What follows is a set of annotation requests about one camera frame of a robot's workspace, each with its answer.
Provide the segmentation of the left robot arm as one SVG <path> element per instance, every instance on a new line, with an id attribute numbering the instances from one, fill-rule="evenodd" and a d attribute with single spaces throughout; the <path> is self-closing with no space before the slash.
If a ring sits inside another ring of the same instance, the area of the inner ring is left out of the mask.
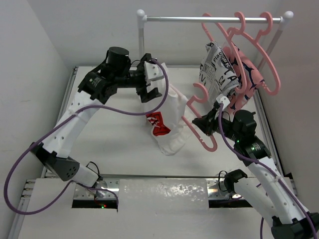
<path id="1" fill-rule="evenodd" d="M 73 101 L 48 137 L 32 149 L 32 154 L 63 181 L 93 188 L 102 177 L 70 157 L 77 137 L 91 117 L 121 88 L 134 88 L 142 103 L 161 97 L 158 88 L 148 90 L 153 81 L 166 79 L 162 66 L 146 53 L 131 70 L 129 51 L 110 47 L 105 59 L 89 71 L 78 86 Z"/>

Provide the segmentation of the white t shirt red print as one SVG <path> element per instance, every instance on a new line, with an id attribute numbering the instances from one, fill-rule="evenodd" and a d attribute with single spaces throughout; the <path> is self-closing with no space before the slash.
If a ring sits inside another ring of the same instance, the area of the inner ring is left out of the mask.
<path id="1" fill-rule="evenodd" d="M 145 116 L 145 124 L 157 142 L 160 151 L 166 156 L 175 155 L 182 149 L 191 135 L 182 117 L 191 114 L 186 109 L 187 97 L 174 85 L 169 84 L 168 95 L 163 105 Z"/>

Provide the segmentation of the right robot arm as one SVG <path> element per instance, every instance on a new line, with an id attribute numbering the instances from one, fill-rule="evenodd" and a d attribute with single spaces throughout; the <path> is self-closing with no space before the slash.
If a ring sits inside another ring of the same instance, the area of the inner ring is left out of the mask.
<path id="1" fill-rule="evenodd" d="M 248 176 L 237 169 L 224 176 L 228 193 L 236 193 L 261 215 L 275 239 L 316 239 L 319 215 L 311 213 L 294 195 L 279 173 L 269 149 L 255 135 L 254 114 L 239 110 L 233 120 L 222 116 L 223 105 L 216 105 L 208 114 L 192 122 L 207 136 L 218 133 L 226 146 L 236 154 L 259 181 L 261 191 Z"/>

